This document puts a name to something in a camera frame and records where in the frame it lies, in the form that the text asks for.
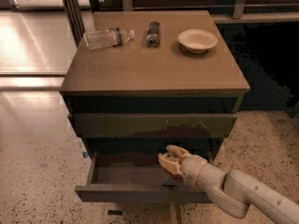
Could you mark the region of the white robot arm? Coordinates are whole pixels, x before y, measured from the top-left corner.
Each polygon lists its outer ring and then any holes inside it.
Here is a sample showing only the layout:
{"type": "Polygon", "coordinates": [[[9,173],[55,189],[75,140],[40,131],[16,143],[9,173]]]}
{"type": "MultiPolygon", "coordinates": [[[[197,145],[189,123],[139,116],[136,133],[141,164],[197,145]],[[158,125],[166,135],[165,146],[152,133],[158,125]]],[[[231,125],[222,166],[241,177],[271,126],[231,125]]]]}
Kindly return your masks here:
{"type": "Polygon", "coordinates": [[[225,173],[188,150],[168,145],[158,162],[188,187],[203,191],[223,212],[243,218],[253,205],[276,224],[299,224],[299,205],[240,170],[225,173]]]}

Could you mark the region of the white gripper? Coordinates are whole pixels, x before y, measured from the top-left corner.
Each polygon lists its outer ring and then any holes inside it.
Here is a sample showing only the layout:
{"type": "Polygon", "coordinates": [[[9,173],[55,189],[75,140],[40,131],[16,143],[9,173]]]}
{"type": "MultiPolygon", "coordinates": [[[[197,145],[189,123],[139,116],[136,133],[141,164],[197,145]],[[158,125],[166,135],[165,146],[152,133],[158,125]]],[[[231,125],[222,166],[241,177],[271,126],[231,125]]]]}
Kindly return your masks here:
{"type": "Polygon", "coordinates": [[[185,185],[195,186],[207,160],[175,145],[168,145],[166,150],[166,153],[158,155],[160,165],[172,174],[181,174],[185,185]]]}

